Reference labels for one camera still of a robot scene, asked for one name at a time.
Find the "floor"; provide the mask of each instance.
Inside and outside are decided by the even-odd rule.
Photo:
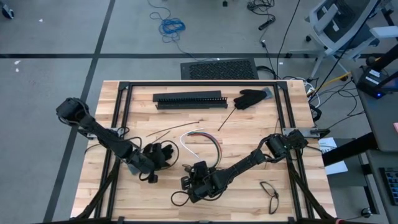
[[[167,6],[172,17],[187,26],[179,46],[186,52],[203,53],[202,57],[255,57],[256,65],[270,66],[259,45],[257,27],[265,21],[246,9],[246,0],[177,1],[151,0]],[[309,26],[304,21],[319,0],[302,1],[287,34],[282,55],[289,49],[314,48],[304,41]],[[65,146],[73,147],[53,220],[69,218],[83,162],[86,140],[70,137],[70,128],[61,124],[56,107],[70,96],[86,99],[94,114],[103,80],[178,80],[182,62],[192,62],[174,43],[165,44],[158,33],[159,21],[149,18],[154,10],[146,1],[128,0],[35,0],[10,1],[16,18],[0,16],[0,220],[2,223],[42,222],[47,210]],[[263,39],[271,62],[282,44],[295,3],[277,0],[270,13],[277,17]],[[393,21],[398,21],[395,12]],[[386,26],[378,14],[370,26]],[[397,42],[382,40],[367,53],[385,53]],[[118,54],[128,54],[121,58]],[[314,58],[280,58],[279,75],[307,78]],[[364,63],[342,61],[347,69]],[[318,75],[324,78],[332,62],[321,65]],[[343,74],[336,68],[331,77]],[[260,73],[260,79],[271,79]],[[317,125],[327,128],[344,118],[354,105],[352,98],[334,96],[321,107]],[[358,103],[357,112],[361,111]],[[369,132],[365,115],[347,119],[331,129],[330,136],[355,138]],[[360,191],[332,189],[337,214],[341,218],[358,216],[367,207]],[[382,215],[362,222],[385,223]]]

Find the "wooden table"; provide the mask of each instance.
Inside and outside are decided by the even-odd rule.
[[[95,118],[104,127],[111,126],[118,84],[118,81],[105,81],[101,89]],[[305,96],[303,82],[289,80],[287,84],[296,126],[302,128],[312,127],[313,121]],[[179,146],[180,159],[170,169],[157,172],[159,175],[158,183],[148,184],[147,182],[141,182],[138,176],[134,176],[129,172],[127,165],[121,165],[113,220],[117,220],[118,216],[124,216],[126,220],[145,221],[287,221],[287,217],[295,217],[285,160],[277,164],[268,163],[266,166],[265,164],[261,164],[241,174],[228,186],[227,191],[222,197],[214,202],[201,200],[195,204],[188,202],[183,207],[176,207],[170,201],[171,194],[181,190],[180,178],[187,175],[183,170],[182,164],[193,165],[195,162],[198,162],[198,159],[193,154],[181,146],[179,137],[183,133],[193,129],[204,128],[204,131],[214,135],[219,140],[223,150],[220,168],[227,168],[246,157],[256,148],[262,138],[275,132],[280,133],[274,98],[263,100],[244,111],[236,110],[221,131],[217,131],[220,124],[233,109],[233,99],[240,96],[239,91],[245,88],[260,90],[264,87],[134,87],[129,109],[130,113],[127,120],[127,126],[131,131],[127,134],[126,138],[140,136],[143,140],[143,146],[145,146],[165,132],[146,138],[145,136],[150,133],[179,124],[194,121],[199,121],[199,123],[172,129],[168,135],[162,138],[162,140],[172,140]],[[228,109],[158,111],[155,108],[155,103],[152,102],[152,94],[154,93],[207,90],[221,90],[222,95],[228,97]],[[121,105],[124,105],[125,99],[126,97],[123,96]],[[288,124],[285,103],[284,100],[281,101],[284,108],[284,118]],[[121,114],[119,116],[118,127],[120,127],[121,123]],[[90,141],[88,146],[96,143],[97,141]],[[186,144],[202,159],[206,160],[208,164],[213,164],[216,160],[216,149],[209,140],[201,136],[186,137]],[[310,141],[310,145],[318,147],[316,140]],[[71,217],[82,212],[98,190],[105,151],[100,146],[94,147],[86,153]],[[266,146],[263,147],[263,151],[268,151]],[[303,161],[310,190],[327,212],[335,216],[333,200],[320,152],[306,148],[303,153]],[[279,208],[273,215],[268,214],[271,197],[261,189],[259,182],[262,180],[272,184],[279,193]],[[104,211],[108,204],[108,195],[109,189],[108,193],[104,196],[102,217],[105,216]],[[300,190],[299,195],[302,213],[306,217],[307,211]],[[182,203],[186,197],[186,195],[176,195],[175,202]]]

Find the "coiled blue cable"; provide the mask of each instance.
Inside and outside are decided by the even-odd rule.
[[[154,6],[147,1],[148,4],[156,9],[165,9],[169,13],[169,15],[163,19],[162,16],[158,12],[152,12],[149,14],[151,19],[160,19],[162,22],[159,26],[159,33],[162,35],[163,43],[177,42],[180,40],[181,31],[185,30],[185,24],[179,18],[171,18],[172,13],[170,9],[166,7]]]

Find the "black eyeglasses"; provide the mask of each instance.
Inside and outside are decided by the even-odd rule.
[[[270,192],[269,189],[267,190],[266,187],[264,186],[264,184],[270,186],[271,189],[273,190],[273,192]],[[262,189],[264,189],[264,191],[267,193],[267,195],[271,196],[271,200],[269,201],[268,213],[270,215],[272,215],[272,214],[274,214],[276,212],[276,210],[278,210],[278,207],[279,207],[279,194],[278,194],[278,192],[276,192],[275,188],[270,183],[268,183],[266,181],[261,181],[260,182],[260,186],[262,187]],[[277,202],[275,209],[271,208],[272,207],[272,199],[276,199],[276,202]]]

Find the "black glove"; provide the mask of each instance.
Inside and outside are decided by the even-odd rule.
[[[242,90],[239,93],[243,96],[234,99],[238,110],[244,110],[267,97],[267,93],[262,90]]]
[[[143,155],[154,162],[155,170],[170,166],[166,161],[172,158],[172,153],[174,151],[170,144],[163,148],[161,147],[160,143],[148,144],[142,151]]]

